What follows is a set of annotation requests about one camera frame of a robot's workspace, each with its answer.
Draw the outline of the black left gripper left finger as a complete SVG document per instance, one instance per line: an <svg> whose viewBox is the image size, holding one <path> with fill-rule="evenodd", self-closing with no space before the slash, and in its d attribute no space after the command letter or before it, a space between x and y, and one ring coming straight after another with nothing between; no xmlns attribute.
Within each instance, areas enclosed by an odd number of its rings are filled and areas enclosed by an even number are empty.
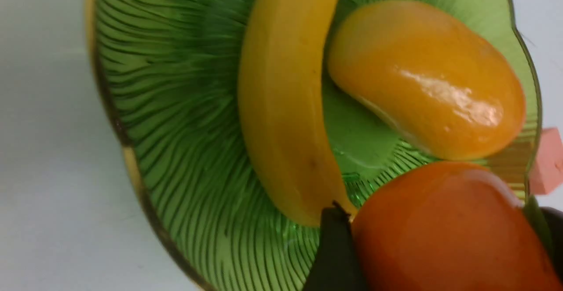
<svg viewBox="0 0 563 291"><path fill-rule="evenodd" d="M354 247L350 216L336 201L322 210L320 241L304 291L368 289Z"/></svg>

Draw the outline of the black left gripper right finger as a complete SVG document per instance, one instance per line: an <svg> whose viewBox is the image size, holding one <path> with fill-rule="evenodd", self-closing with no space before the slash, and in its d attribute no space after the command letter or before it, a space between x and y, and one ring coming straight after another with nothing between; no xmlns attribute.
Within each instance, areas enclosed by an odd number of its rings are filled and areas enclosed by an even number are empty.
<svg viewBox="0 0 563 291"><path fill-rule="evenodd" d="M541 207L552 239L552 264L563 282L563 213L554 207Z"/></svg>

